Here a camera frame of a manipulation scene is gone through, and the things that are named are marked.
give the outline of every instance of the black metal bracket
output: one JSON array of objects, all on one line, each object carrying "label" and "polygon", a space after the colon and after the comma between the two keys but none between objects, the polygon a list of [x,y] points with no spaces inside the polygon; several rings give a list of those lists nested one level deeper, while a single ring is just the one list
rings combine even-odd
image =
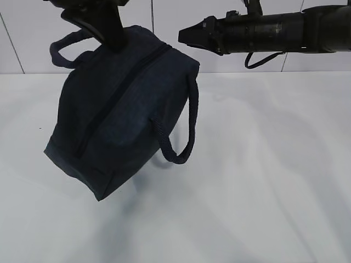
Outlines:
[{"label": "black metal bracket", "polygon": [[244,0],[244,4],[247,8],[248,15],[263,15],[262,6],[259,0]]}]

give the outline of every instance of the white surface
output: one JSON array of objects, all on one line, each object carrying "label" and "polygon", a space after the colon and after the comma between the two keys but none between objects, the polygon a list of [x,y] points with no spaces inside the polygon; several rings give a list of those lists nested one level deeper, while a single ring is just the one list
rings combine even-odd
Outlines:
[{"label": "white surface", "polygon": [[[300,11],[302,0],[264,0],[262,8],[265,14],[291,13]],[[204,18],[214,15],[224,18],[227,11],[238,10],[246,14],[241,0],[202,1],[202,0],[154,0],[155,34],[175,48],[185,52],[201,63],[202,72],[242,72],[246,53],[218,56],[205,50],[187,47],[178,43],[178,32],[200,23]],[[270,53],[258,53],[252,62],[268,56]],[[281,71],[285,56],[279,56],[254,71]]]},{"label": "white surface", "polygon": [[[0,0],[0,11],[11,34],[16,51],[26,73],[67,72],[52,65],[49,46],[79,28],[62,20],[63,9],[42,0]],[[142,25],[151,29],[150,0],[132,0],[120,8],[124,26]],[[75,58],[85,50],[95,49],[93,39],[64,50],[68,58]]]},{"label": "white surface", "polygon": [[0,74],[5,73],[22,73],[22,70],[0,19]]},{"label": "white surface", "polygon": [[[347,0],[305,0],[303,9],[332,4],[346,5]],[[333,54],[289,53],[284,71],[351,71],[351,52]]]},{"label": "white surface", "polygon": [[42,152],[65,78],[0,76],[0,262],[351,261],[351,72],[200,75],[187,165],[100,203]]}]

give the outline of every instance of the white tile wall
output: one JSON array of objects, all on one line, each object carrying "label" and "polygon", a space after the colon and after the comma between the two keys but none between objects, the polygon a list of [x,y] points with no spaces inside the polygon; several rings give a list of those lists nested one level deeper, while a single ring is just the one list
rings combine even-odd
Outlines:
[{"label": "white tile wall", "polygon": [[[62,9],[42,0],[1,0],[0,10],[26,73],[67,72],[53,66],[49,56],[52,42],[77,30],[60,18]],[[132,0],[120,11],[125,26],[138,24],[151,28],[150,0]],[[98,44],[90,39],[67,48],[63,54],[73,59],[87,49],[95,49]]]},{"label": "white tile wall", "polygon": [[[298,12],[300,0],[262,0],[265,14]],[[189,48],[178,43],[178,31],[201,22],[204,18],[215,15],[225,17],[227,11],[238,10],[246,13],[240,0],[202,1],[202,0],[154,0],[155,33],[175,48],[197,59],[202,72],[241,72],[246,71],[244,61],[247,54],[232,54],[220,57],[210,52]],[[266,57],[269,53],[255,54],[253,61]],[[256,69],[257,71],[281,71],[284,56]]]},{"label": "white tile wall", "polygon": [[[265,14],[290,13],[300,10],[302,0],[262,0]],[[305,0],[303,8],[316,5],[346,4],[347,0]],[[246,54],[217,56],[204,50],[189,48],[178,43],[178,32],[192,26],[205,17],[215,15],[222,18],[228,10],[245,13],[241,0],[154,0],[155,33],[175,48],[194,57],[201,63],[202,72],[241,72],[246,71]],[[138,24],[149,29],[151,25],[151,0],[131,0],[121,7],[125,26]],[[60,18],[61,10],[50,3],[28,0],[0,0],[0,12],[12,37],[14,46],[26,73],[59,73],[66,69],[52,65],[48,48],[51,42],[60,39],[77,27]],[[94,49],[99,45],[95,40],[69,47],[63,51],[73,59],[83,50]],[[7,34],[0,25],[0,73],[21,73],[21,68],[10,45]],[[253,62],[268,53],[255,54]],[[284,56],[280,56],[256,71],[281,71]],[[336,54],[289,54],[284,71],[350,71],[351,53]]]},{"label": "white tile wall", "polygon": [[[347,0],[305,0],[303,9],[317,5],[345,5]],[[287,56],[284,71],[351,71],[351,52],[299,54]]]},{"label": "white tile wall", "polygon": [[0,19],[0,74],[6,73],[22,73],[22,70]]}]

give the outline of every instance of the bag handle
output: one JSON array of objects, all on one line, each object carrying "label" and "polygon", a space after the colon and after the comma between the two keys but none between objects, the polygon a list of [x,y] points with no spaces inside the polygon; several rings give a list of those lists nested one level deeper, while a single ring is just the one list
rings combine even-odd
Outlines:
[{"label": "bag handle", "polygon": [[70,61],[64,58],[60,54],[60,50],[68,47],[69,45],[78,43],[80,41],[83,41],[85,39],[89,39],[92,37],[93,36],[89,32],[85,30],[79,30],[77,32],[70,33],[63,39],[52,43],[50,46],[50,55],[52,57],[53,64],[57,67],[65,67],[65,68],[73,69],[73,68],[77,68],[81,63],[84,63],[90,60],[94,53],[93,51],[85,51],[84,53],[79,55],[79,57],[77,57],[74,61]]},{"label": "bag handle", "polygon": [[151,119],[152,126],[157,136],[157,140],[160,144],[161,151],[165,159],[175,164],[184,164],[189,159],[191,152],[193,151],[195,144],[195,126],[197,121],[197,113],[199,110],[199,89],[196,81],[191,81],[188,77],[189,87],[189,141],[184,151],[177,156],[174,151],[169,136],[166,133],[165,125],[157,113]]}]

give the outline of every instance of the fabric bag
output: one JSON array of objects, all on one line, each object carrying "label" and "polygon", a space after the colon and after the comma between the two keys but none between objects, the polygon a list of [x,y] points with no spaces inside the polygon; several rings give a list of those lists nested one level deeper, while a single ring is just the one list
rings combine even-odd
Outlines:
[{"label": "fabric bag", "polygon": [[[91,38],[85,31],[53,43],[57,66],[75,68],[59,102],[58,121],[45,154],[102,200],[161,148],[184,164],[194,147],[200,64],[140,26],[125,29],[128,45],[113,53],[101,45],[68,61],[59,50]],[[169,140],[189,101],[189,142],[177,155]]]}]

